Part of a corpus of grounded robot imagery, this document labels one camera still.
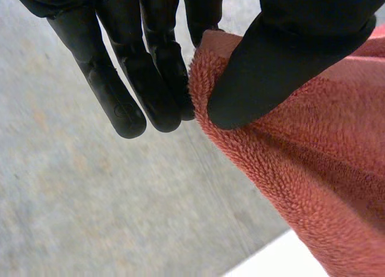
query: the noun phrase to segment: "concrete floor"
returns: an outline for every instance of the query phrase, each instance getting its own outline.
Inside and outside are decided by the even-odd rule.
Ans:
[[[224,0],[221,26],[258,11]],[[287,229],[195,122],[120,138],[45,20],[17,0],[0,15],[1,276],[217,276]],[[189,62],[183,3],[177,21]]]

